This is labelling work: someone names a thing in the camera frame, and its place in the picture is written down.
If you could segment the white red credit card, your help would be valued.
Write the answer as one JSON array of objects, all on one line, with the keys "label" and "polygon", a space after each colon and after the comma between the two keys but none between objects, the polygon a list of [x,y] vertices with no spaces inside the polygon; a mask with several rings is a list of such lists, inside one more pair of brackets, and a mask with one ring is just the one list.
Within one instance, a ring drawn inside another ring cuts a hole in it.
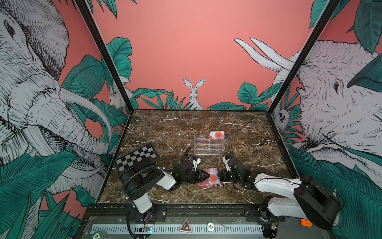
[{"label": "white red credit card", "polygon": [[209,173],[210,177],[208,178],[209,184],[203,184],[203,186],[210,187],[221,183],[220,178],[218,176],[218,168],[205,169],[205,172]]},{"label": "white red credit card", "polygon": [[224,132],[223,131],[210,131],[209,134],[210,140],[223,140]]}]

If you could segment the clear acrylic compartment organizer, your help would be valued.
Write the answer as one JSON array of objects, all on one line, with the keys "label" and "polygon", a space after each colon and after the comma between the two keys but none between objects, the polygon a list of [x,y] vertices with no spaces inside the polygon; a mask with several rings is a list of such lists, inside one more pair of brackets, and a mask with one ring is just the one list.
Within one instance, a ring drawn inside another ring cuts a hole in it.
[{"label": "clear acrylic compartment organizer", "polygon": [[225,153],[225,139],[210,140],[210,133],[196,133],[194,135],[195,155],[223,155]]}]

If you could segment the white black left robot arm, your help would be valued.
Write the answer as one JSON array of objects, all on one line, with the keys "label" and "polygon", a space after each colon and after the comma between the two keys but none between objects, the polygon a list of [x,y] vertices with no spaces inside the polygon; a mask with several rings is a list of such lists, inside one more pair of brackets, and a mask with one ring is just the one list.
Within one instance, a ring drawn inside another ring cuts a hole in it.
[{"label": "white black left robot arm", "polygon": [[152,162],[138,170],[131,166],[119,173],[122,193],[141,215],[153,214],[153,204],[148,191],[154,186],[174,191],[183,183],[198,184],[209,178],[209,173],[195,169],[194,163],[190,160],[183,160],[170,170]]}]

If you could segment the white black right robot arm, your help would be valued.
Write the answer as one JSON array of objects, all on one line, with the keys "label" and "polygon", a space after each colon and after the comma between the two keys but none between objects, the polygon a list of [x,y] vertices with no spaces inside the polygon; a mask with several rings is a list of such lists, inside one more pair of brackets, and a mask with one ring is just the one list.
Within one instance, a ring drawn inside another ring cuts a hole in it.
[{"label": "white black right robot arm", "polygon": [[317,227],[331,230],[335,224],[341,203],[334,192],[323,187],[311,176],[303,179],[281,178],[249,171],[231,155],[223,157],[225,169],[218,173],[222,182],[238,183],[247,190],[272,193],[259,208],[264,221],[276,217],[306,219]]}]

